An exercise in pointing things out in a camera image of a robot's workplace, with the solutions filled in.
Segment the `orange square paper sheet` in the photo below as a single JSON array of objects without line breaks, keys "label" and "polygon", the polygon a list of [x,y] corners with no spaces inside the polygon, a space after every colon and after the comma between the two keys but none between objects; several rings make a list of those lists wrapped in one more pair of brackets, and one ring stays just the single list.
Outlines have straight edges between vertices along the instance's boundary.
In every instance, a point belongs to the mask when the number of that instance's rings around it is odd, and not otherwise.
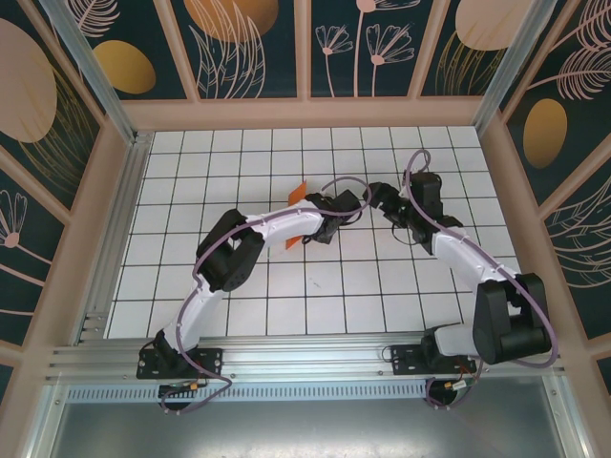
[{"label": "orange square paper sheet", "polygon": [[[304,180],[299,186],[297,186],[293,191],[290,192],[290,194],[288,195],[287,204],[289,206],[292,206],[298,203],[300,200],[302,200],[306,196],[306,191],[307,191],[307,182]],[[295,245],[296,243],[300,242],[302,238],[303,238],[302,236],[297,236],[297,237],[288,239],[284,244],[284,248],[286,250],[290,250],[291,247]]]}]

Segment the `grey metal sheet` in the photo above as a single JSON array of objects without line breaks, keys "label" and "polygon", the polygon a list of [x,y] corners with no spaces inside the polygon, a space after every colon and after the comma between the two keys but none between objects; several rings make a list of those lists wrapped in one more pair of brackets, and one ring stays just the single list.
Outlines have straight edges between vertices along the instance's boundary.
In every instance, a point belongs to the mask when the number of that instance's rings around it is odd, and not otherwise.
[{"label": "grey metal sheet", "polygon": [[498,418],[417,400],[70,405],[50,458],[566,458],[546,411]]}]

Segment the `aluminium corner post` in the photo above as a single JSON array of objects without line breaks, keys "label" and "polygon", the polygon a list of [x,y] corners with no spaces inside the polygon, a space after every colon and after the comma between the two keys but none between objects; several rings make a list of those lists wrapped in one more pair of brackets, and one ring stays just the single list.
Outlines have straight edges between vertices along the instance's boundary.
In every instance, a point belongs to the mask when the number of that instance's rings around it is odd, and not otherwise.
[{"label": "aluminium corner post", "polygon": [[532,0],[474,115],[472,124],[483,137],[538,37],[549,22],[558,0]]},{"label": "aluminium corner post", "polygon": [[40,5],[55,25],[56,30],[68,48],[71,56],[89,81],[92,89],[107,115],[114,122],[121,137],[132,146],[137,130],[123,110],[115,89],[100,67],[85,36],[78,29],[69,8],[63,0],[39,0]]}]

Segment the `aluminium frame bar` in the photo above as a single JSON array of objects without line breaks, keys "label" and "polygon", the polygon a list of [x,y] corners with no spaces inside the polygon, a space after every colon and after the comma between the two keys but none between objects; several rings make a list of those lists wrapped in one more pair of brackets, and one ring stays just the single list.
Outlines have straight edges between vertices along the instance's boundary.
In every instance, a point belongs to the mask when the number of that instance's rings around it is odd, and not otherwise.
[{"label": "aluminium frame bar", "polygon": [[70,386],[44,385],[19,458],[51,458]]},{"label": "aluminium frame bar", "polygon": [[566,376],[542,378],[566,458],[595,458],[595,452]]}]

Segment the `long aluminium mounting rail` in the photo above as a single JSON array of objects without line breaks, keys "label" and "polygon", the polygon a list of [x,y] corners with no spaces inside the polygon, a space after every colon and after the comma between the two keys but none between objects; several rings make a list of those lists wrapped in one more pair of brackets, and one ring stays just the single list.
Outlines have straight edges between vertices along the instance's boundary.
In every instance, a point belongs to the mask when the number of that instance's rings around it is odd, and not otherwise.
[{"label": "long aluminium mounting rail", "polygon": [[[419,344],[419,333],[210,338],[223,350],[221,374],[238,382],[389,379],[395,344]],[[63,384],[135,384],[143,339],[86,341],[52,351],[44,378]]]}]

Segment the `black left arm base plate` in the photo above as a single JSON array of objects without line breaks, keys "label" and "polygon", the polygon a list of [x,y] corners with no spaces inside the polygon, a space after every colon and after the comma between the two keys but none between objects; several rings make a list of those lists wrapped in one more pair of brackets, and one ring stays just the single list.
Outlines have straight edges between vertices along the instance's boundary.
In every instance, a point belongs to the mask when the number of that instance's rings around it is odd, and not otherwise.
[{"label": "black left arm base plate", "polygon": [[[204,369],[221,374],[220,348],[194,348],[187,356]],[[191,366],[176,350],[158,348],[141,349],[138,353],[136,377],[139,380],[197,379],[200,372]]]}]

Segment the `aluminium side rail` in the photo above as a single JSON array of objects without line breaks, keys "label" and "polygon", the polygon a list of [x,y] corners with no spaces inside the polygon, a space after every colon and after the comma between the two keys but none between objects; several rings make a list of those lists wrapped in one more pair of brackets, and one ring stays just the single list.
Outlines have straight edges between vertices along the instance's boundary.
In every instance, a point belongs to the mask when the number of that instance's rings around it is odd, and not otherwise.
[{"label": "aluminium side rail", "polygon": [[138,192],[155,133],[140,131],[127,149],[75,320],[71,345],[101,340],[120,277]]}]

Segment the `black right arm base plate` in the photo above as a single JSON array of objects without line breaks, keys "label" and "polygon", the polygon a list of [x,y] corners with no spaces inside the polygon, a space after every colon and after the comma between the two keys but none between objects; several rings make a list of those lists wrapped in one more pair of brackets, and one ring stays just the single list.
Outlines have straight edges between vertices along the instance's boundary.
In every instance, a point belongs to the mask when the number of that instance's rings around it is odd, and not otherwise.
[{"label": "black right arm base plate", "polygon": [[392,345],[390,363],[394,375],[459,376],[477,371],[477,363],[466,356],[444,356],[419,344]]}]

